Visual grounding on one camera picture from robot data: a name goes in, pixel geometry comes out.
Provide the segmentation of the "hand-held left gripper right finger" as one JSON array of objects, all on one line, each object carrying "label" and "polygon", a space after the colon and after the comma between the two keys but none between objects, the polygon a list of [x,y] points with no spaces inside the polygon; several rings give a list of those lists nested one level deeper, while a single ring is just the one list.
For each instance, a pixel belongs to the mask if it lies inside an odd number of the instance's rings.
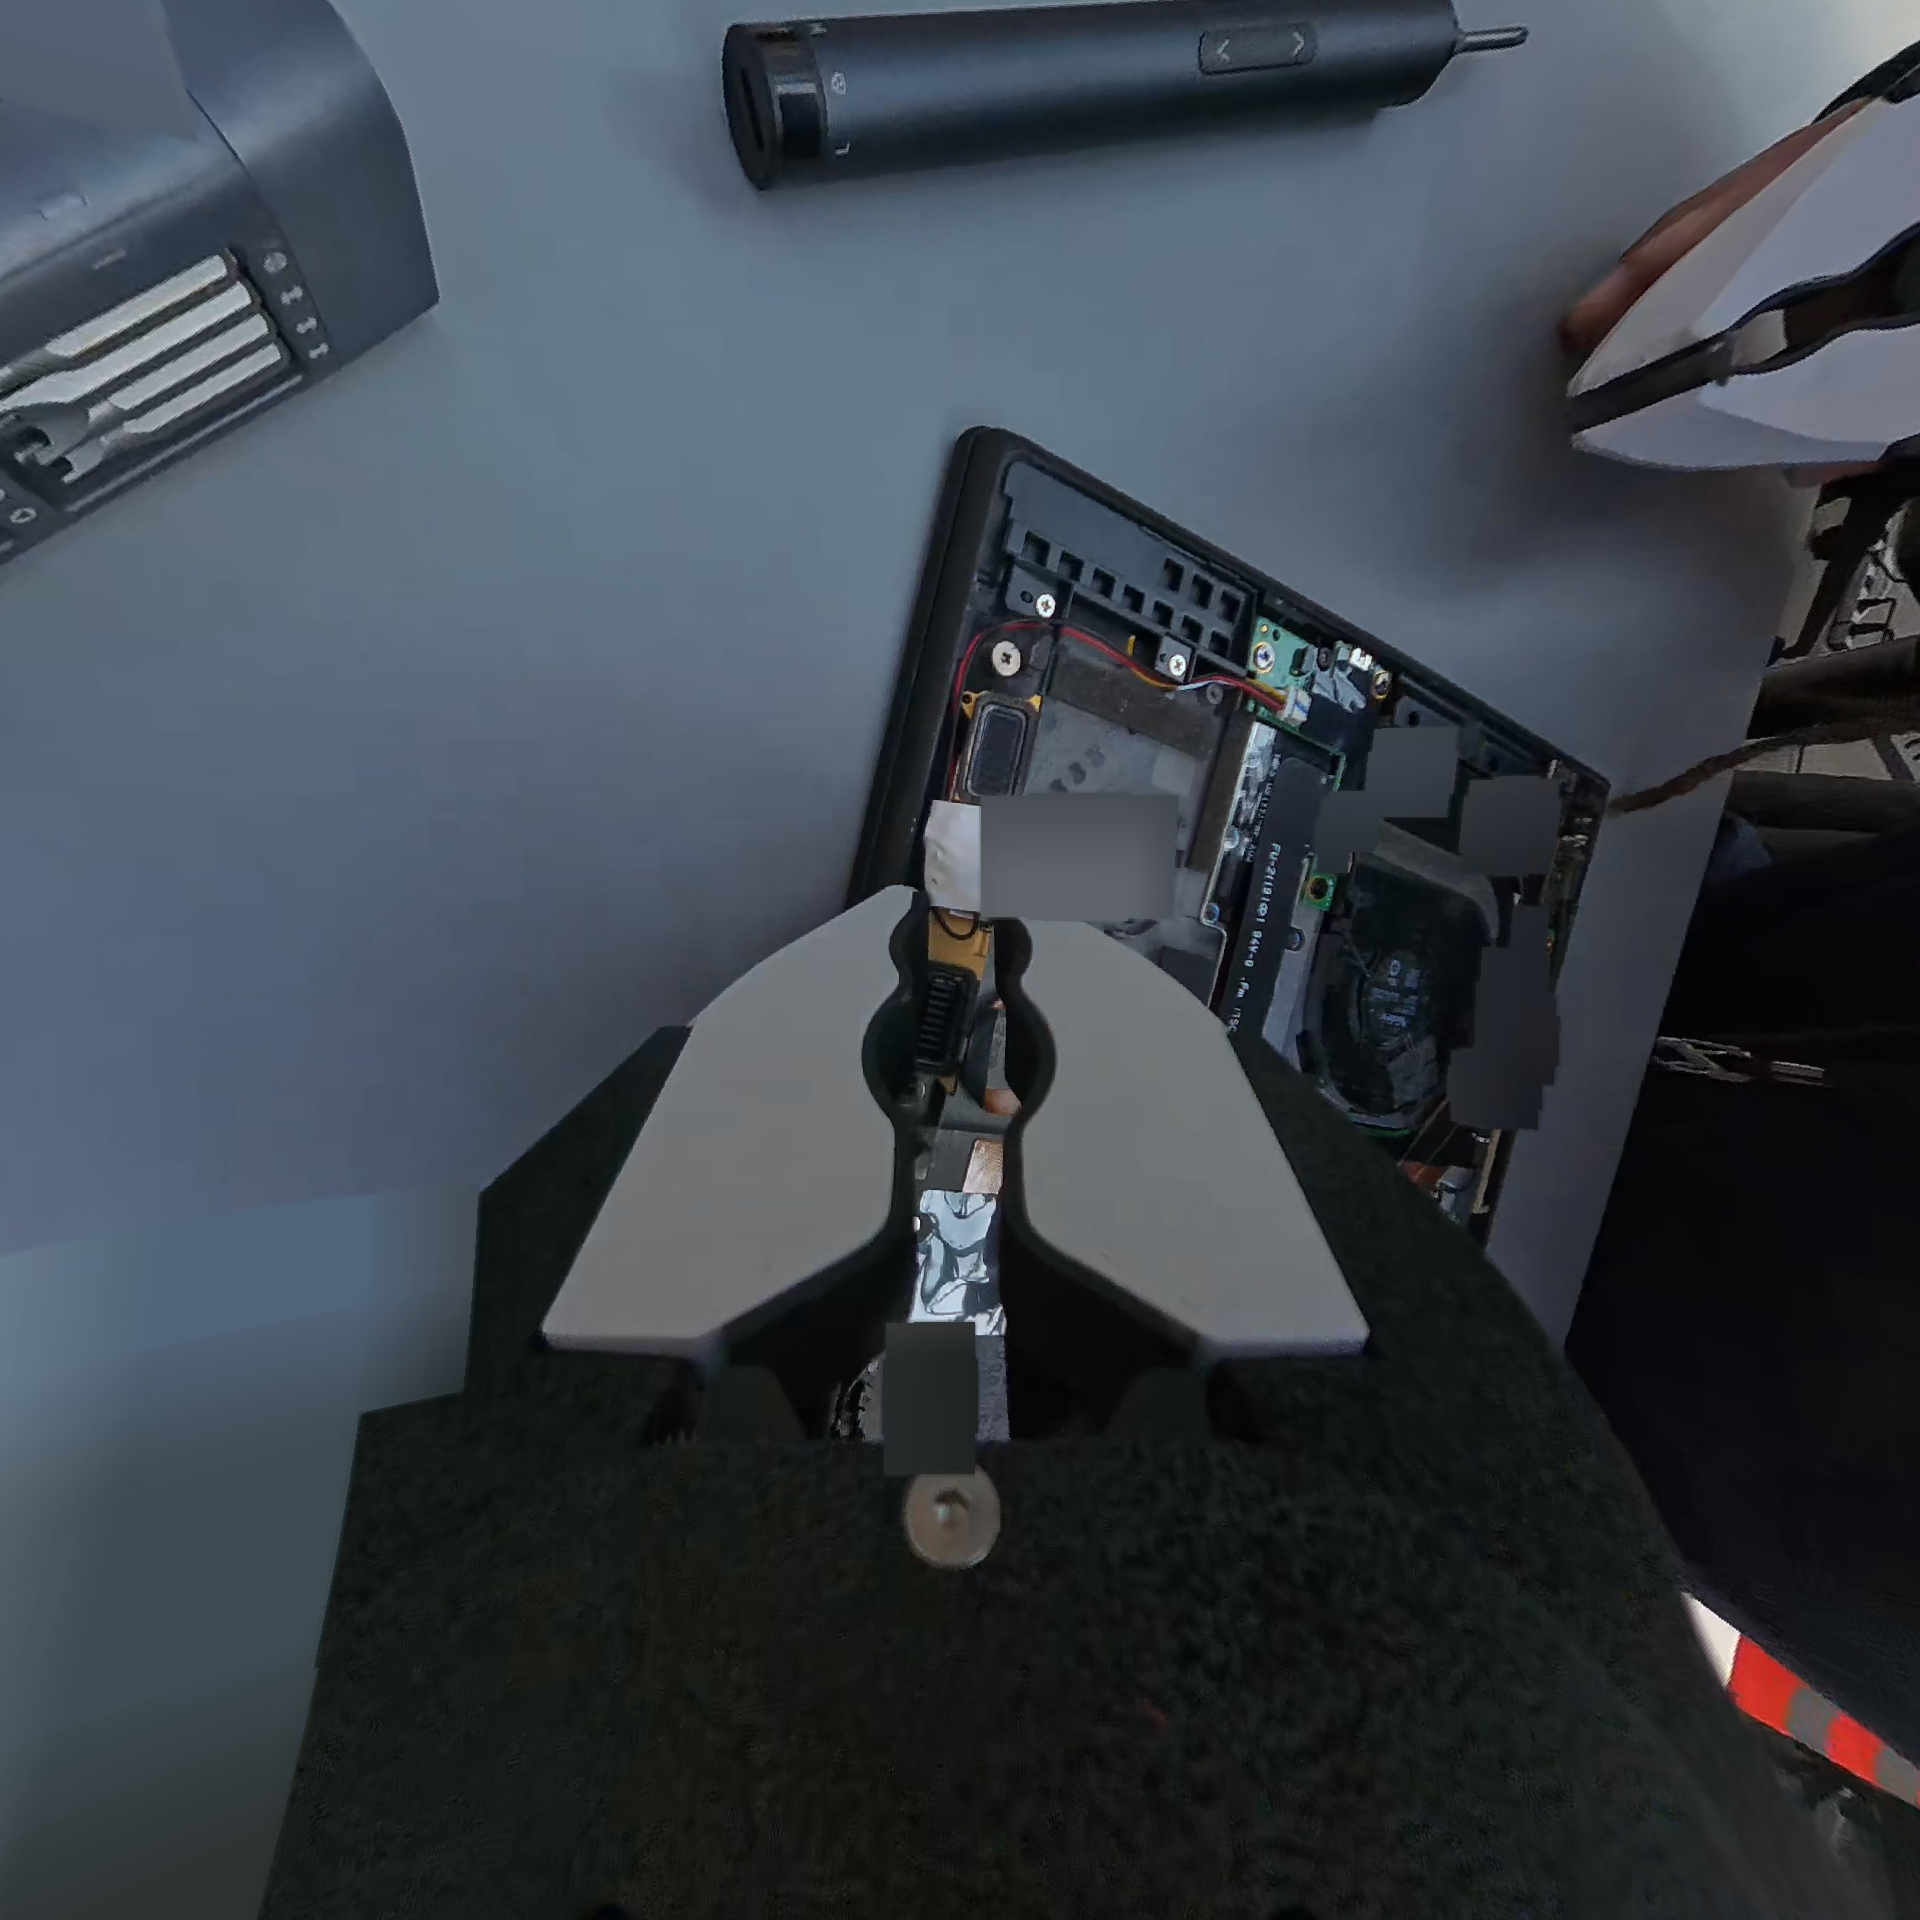
[{"label": "hand-held left gripper right finger", "polygon": [[1227,1029],[1081,922],[1027,922],[1017,989],[1049,1045],[1019,1187],[1041,1247],[1208,1361],[1352,1359],[1369,1327]]}]

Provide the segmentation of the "dark grey electric screwdriver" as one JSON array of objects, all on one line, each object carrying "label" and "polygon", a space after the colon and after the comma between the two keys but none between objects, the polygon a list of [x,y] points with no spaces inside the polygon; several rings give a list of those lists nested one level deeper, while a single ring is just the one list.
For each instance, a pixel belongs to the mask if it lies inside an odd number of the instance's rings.
[{"label": "dark grey electric screwdriver", "polygon": [[796,16],[722,41],[727,128],[757,189],[905,177],[1208,128],[1413,105],[1459,57],[1450,3],[1137,3]]}]

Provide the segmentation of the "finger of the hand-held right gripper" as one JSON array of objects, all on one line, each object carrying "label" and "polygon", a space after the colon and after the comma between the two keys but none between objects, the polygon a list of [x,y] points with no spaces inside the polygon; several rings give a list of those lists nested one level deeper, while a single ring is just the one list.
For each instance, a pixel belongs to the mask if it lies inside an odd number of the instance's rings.
[{"label": "finger of the hand-held right gripper", "polygon": [[1639,369],[1568,386],[1572,443],[1661,471],[1877,464],[1916,437],[1917,325],[1848,327],[1789,348],[1748,320]]},{"label": "finger of the hand-held right gripper", "polygon": [[1917,99],[1861,103],[1647,288],[1572,378],[1572,402],[1632,402],[1805,357],[1916,239]]}]

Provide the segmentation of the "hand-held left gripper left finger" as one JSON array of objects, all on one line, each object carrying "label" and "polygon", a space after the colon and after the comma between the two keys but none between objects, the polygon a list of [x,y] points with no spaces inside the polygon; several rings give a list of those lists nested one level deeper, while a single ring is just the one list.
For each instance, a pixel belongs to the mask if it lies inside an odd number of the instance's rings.
[{"label": "hand-held left gripper left finger", "polygon": [[701,1009],[543,1322],[551,1348],[714,1361],[880,1235],[897,1127],[863,1047],[915,903],[888,887]]}]

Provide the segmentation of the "person's right hand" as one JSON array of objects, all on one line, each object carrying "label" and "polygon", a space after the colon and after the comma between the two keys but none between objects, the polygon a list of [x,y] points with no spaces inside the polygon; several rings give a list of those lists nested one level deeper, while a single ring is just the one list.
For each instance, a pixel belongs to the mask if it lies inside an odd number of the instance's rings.
[{"label": "person's right hand", "polygon": [[1739,205],[1754,202],[1765,186],[1789,168],[1818,128],[1777,143],[1765,153],[1741,162],[1730,175],[1676,203],[1650,229],[1644,232],[1596,281],[1596,285],[1560,320],[1557,338],[1570,357],[1587,357],[1605,341],[1621,319],[1647,291],[1692,250],[1697,250]]}]

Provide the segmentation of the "dark grey bit tray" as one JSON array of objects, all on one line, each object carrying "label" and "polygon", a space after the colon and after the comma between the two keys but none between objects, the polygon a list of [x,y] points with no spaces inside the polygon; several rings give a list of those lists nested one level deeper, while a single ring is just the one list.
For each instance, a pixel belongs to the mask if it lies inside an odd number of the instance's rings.
[{"label": "dark grey bit tray", "polygon": [[3,4],[3,563],[440,296],[335,4]]}]

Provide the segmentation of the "black laptop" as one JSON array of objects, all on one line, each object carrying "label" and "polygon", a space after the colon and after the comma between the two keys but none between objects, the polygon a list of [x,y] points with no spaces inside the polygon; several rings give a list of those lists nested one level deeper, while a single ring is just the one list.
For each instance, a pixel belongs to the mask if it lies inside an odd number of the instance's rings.
[{"label": "black laptop", "polygon": [[951,451],[849,903],[939,804],[1176,804],[1171,903],[1108,936],[1287,1061],[1476,1241],[1557,1074],[1610,784],[1019,434]]}]

